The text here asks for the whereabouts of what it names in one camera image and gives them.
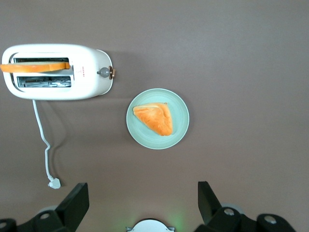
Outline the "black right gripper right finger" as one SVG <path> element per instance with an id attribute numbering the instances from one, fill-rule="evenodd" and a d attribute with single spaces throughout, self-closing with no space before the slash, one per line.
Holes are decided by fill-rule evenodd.
<path id="1" fill-rule="evenodd" d="M 198 208 L 203 219 L 196 232 L 294 232 L 284 218 L 260 214 L 250 219 L 231 206 L 223 207 L 207 181 L 198 182 Z"/>

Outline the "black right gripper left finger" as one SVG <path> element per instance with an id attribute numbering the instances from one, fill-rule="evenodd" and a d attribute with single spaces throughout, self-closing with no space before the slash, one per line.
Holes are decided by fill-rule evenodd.
<path id="1" fill-rule="evenodd" d="M 2 232 L 74 232 L 89 209 L 88 184 L 78 183 L 55 208 L 39 212 L 17 225 L 12 218 L 0 220 Z"/>

